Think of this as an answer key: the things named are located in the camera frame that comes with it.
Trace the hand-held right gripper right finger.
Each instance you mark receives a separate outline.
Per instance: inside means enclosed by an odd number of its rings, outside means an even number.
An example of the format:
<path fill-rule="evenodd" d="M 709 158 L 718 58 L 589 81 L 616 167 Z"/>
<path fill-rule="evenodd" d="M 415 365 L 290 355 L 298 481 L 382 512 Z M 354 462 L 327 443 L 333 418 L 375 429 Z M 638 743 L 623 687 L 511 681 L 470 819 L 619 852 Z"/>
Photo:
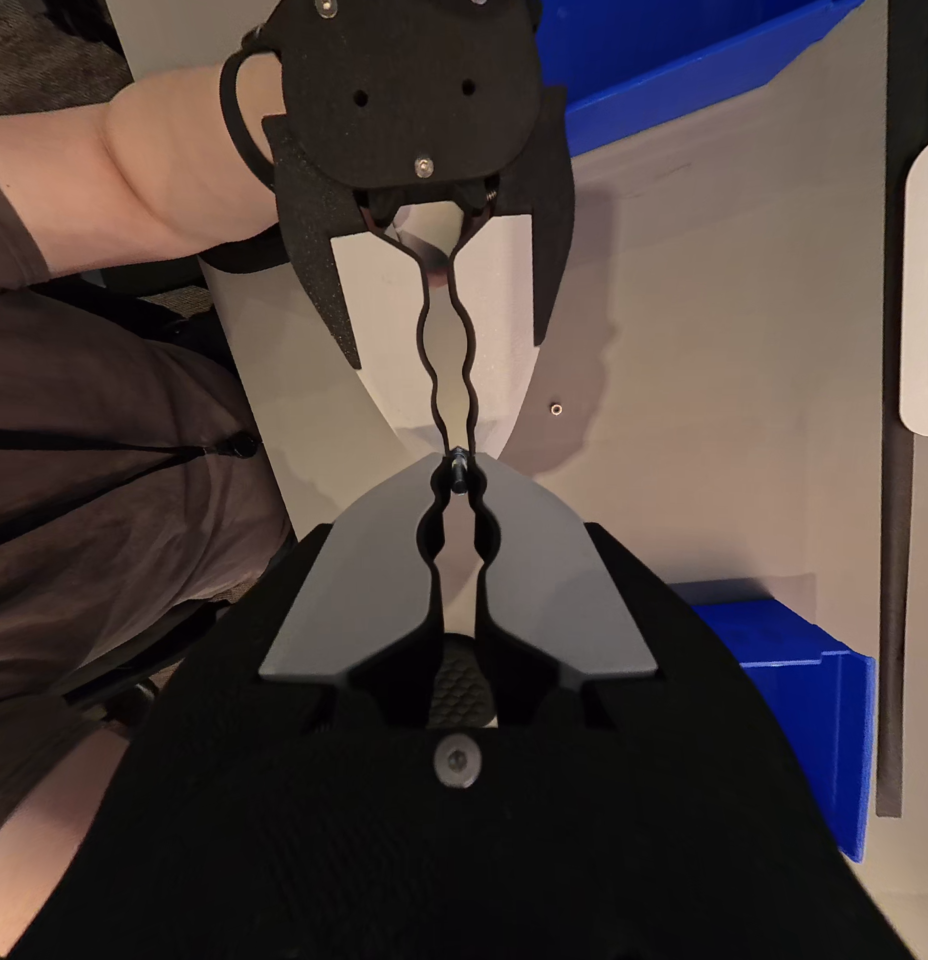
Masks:
<path fill-rule="evenodd" d="M 471 458 L 482 560 L 473 646 L 500 726 L 528 726 L 555 691 L 645 680 L 657 662 L 581 517 L 487 453 Z"/>

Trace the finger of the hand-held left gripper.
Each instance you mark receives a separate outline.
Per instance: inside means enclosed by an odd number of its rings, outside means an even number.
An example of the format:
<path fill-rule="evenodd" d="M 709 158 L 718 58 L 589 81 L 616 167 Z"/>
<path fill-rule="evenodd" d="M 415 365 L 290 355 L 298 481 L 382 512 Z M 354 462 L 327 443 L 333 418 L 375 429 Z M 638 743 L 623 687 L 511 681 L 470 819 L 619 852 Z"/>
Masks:
<path fill-rule="evenodd" d="M 467 337 L 468 442 L 493 458 L 513 433 L 538 359 L 533 280 L 529 213 L 491 216 L 450 260 L 450 298 Z"/>
<path fill-rule="evenodd" d="M 357 347 L 358 377 L 411 455 L 444 453 L 434 377 L 422 359 L 429 270 L 448 264 L 447 238 L 422 224 L 331 239 Z"/>

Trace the white stand base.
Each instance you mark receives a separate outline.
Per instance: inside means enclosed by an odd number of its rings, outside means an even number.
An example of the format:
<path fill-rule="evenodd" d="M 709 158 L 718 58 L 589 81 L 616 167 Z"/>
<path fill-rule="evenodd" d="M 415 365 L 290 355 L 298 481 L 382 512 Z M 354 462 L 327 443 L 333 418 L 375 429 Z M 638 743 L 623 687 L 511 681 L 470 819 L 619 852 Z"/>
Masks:
<path fill-rule="evenodd" d="M 904 184 L 899 412 L 928 437 L 928 144 Z"/>

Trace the black wrist rest pad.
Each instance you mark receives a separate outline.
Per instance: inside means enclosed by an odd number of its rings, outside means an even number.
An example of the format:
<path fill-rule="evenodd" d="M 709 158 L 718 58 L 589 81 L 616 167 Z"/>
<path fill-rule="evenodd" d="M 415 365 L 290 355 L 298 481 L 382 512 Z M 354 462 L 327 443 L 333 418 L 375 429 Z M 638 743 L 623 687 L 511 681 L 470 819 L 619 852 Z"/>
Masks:
<path fill-rule="evenodd" d="M 493 692 L 482 673 L 469 635 L 445 633 L 443 658 L 434 678 L 427 726 L 430 729 L 498 726 Z"/>

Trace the person's left forearm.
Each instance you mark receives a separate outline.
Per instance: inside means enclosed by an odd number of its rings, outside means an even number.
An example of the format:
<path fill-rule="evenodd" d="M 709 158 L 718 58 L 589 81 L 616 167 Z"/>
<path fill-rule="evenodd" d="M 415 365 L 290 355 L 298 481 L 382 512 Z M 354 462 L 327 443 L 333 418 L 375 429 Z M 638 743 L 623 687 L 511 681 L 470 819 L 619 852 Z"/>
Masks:
<path fill-rule="evenodd" d="M 240 157 L 222 66 L 155 74 L 110 102 L 0 115 L 0 292 L 186 258 L 276 224 Z"/>

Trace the blue plastic bin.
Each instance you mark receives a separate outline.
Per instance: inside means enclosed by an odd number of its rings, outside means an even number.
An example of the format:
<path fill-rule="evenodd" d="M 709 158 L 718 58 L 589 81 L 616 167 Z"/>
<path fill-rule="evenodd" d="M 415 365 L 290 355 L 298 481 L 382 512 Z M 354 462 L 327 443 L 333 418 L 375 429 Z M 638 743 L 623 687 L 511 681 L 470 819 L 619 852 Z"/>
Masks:
<path fill-rule="evenodd" d="M 694 605 L 775 715 L 840 851 L 866 854 L 878 665 L 776 599 Z"/>
<path fill-rule="evenodd" d="M 860 1 L 544 1 L 573 158 L 769 83 Z"/>

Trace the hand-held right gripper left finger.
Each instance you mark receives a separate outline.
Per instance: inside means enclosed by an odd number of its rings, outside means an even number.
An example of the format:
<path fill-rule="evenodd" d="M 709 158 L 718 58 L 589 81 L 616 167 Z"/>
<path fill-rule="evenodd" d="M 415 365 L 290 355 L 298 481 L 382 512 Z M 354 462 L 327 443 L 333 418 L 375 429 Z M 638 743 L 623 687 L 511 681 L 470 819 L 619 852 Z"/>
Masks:
<path fill-rule="evenodd" d="M 390 725 L 428 723 L 445 634 L 434 564 L 445 478 L 444 456 L 427 454 L 340 514 L 260 678 L 365 693 Z"/>

